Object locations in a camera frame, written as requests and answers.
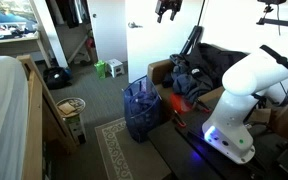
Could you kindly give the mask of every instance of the orange object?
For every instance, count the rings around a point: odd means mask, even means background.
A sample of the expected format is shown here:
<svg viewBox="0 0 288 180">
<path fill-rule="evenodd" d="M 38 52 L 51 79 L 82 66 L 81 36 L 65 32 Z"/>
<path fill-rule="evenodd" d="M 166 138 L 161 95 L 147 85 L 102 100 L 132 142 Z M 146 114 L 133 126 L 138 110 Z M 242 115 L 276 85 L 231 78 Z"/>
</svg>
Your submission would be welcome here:
<svg viewBox="0 0 288 180">
<path fill-rule="evenodd" d="M 172 107 L 178 114 L 190 111 L 193 105 L 189 103 L 182 95 L 172 93 L 170 96 Z"/>
</svg>

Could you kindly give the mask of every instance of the stool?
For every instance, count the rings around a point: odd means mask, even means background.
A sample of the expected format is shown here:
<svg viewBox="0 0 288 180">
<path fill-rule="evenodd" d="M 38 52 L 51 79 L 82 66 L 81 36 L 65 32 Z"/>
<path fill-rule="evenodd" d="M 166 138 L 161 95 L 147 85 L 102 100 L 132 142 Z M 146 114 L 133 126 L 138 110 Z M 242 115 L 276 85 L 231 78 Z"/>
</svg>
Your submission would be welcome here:
<svg viewBox="0 0 288 180">
<path fill-rule="evenodd" d="M 123 64 L 118 61 L 117 59 L 111 59 L 106 61 L 107 63 L 107 71 L 110 72 L 113 78 L 116 77 L 118 74 L 124 74 L 124 66 Z"/>
</svg>

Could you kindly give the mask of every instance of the blue laundry basket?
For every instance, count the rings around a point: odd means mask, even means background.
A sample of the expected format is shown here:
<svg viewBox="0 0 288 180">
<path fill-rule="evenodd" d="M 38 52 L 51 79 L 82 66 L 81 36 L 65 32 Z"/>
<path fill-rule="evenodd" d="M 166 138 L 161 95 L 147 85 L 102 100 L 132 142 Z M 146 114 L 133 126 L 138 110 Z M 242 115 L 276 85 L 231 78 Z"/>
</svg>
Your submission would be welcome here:
<svg viewBox="0 0 288 180">
<path fill-rule="evenodd" d="M 160 96 L 147 76 L 131 83 L 123 94 L 127 129 L 135 141 L 144 142 L 160 124 Z"/>
</svg>

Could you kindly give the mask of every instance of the patterned rug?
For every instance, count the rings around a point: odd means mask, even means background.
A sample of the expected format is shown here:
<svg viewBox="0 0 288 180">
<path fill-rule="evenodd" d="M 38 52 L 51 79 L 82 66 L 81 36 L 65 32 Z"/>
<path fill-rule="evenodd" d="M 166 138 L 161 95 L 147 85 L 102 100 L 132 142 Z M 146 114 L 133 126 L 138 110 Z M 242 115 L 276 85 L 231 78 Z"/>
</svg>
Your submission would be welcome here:
<svg viewBox="0 0 288 180">
<path fill-rule="evenodd" d="M 95 128 L 109 180 L 160 180 L 171 173 L 153 145 L 131 138 L 124 118 Z"/>
</svg>

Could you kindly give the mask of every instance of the wooden bed frame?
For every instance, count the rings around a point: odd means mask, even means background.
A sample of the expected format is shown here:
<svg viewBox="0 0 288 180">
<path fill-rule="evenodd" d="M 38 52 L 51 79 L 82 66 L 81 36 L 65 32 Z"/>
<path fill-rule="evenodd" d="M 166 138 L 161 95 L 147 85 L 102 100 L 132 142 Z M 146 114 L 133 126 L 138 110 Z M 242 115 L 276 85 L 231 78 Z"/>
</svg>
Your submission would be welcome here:
<svg viewBox="0 0 288 180">
<path fill-rule="evenodd" d="M 68 154 L 76 150 L 74 140 L 57 111 L 55 102 L 29 55 L 18 56 L 25 70 L 29 86 L 29 109 L 23 180 L 42 180 L 43 141 L 58 140 Z"/>
</svg>

